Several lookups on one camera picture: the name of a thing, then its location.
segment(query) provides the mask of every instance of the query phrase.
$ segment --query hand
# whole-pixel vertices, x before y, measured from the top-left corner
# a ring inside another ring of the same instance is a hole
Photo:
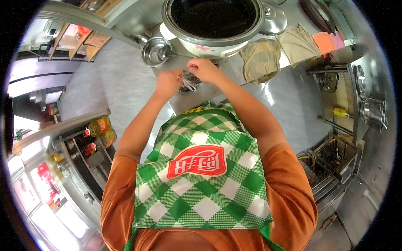
[[[156,81],[155,94],[160,98],[169,100],[176,94],[183,83],[183,70],[177,68],[171,71],[162,71]]]
[[[201,81],[214,84],[218,79],[224,76],[224,73],[206,58],[191,59],[187,63],[187,69]]]

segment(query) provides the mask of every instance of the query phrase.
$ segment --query person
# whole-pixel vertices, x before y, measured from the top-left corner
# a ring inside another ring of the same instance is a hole
[[[163,71],[123,133],[103,193],[110,250],[303,250],[317,225],[306,174],[272,113],[208,59],[188,70],[229,103],[165,123],[144,164],[156,117],[183,71]]]

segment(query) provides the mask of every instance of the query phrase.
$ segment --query pot lid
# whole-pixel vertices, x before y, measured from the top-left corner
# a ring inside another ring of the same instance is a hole
[[[269,36],[281,34],[287,26],[285,13],[273,1],[261,1],[261,4],[263,5],[265,20],[260,33]]]

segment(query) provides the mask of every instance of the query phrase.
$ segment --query orange shirt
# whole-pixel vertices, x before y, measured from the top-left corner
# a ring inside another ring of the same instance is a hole
[[[317,225],[317,207],[306,174],[288,144],[262,158],[273,224],[271,240],[288,251],[304,249]],[[113,159],[100,209],[100,224],[110,250],[123,250],[131,236],[137,163]],[[270,250],[257,229],[139,229],[136,251]]]

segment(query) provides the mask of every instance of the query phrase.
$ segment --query green checkered apron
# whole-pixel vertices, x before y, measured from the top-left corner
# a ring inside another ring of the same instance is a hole
[[[272,216],[257,141],[230,104],[204,103],[162,125],[137,166],[137,229],[259,229],[272,250]]]

